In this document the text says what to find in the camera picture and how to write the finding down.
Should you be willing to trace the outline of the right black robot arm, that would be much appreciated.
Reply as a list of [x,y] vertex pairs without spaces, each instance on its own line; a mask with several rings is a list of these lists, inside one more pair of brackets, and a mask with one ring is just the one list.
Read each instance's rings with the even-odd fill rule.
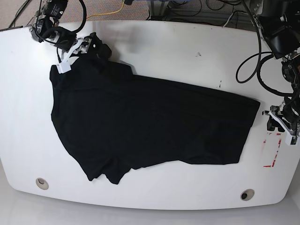
[[112,55],[108,45],[102,43],[93,32],[86,37],[77,37],[85,26],[87,21],[87,10],[84,2],[79,1],[82,6],[83,19],[76,30],[68,30],[59,26],[60,18],[67,8],[67,0],[47,0],[40,1],[39,9],[36,12],[35,19],[31,25],[30,32],[32,38],[41,43],[43,41],[56,47],[58,64],[57,70],[60,74],[71,70],[69,59],[74,56],[97,56],[99,58],[109,59]]

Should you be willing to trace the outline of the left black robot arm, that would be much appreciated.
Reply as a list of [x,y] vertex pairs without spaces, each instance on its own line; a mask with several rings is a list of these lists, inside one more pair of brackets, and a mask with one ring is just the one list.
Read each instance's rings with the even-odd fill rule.
[[[269,116],[267,130],[285,133],[285,143],[297,146],[300,142],[300,2],[298,0],[241,1],[249,15],[258,38],[257,65],[246,83],[256,76],[268,92],[283,97],[280,105],[272,105],[263,114]],[[292,92],[280,92],[266,85],[261,69],[270,59],[281,59],[282,75],[291,84]]]

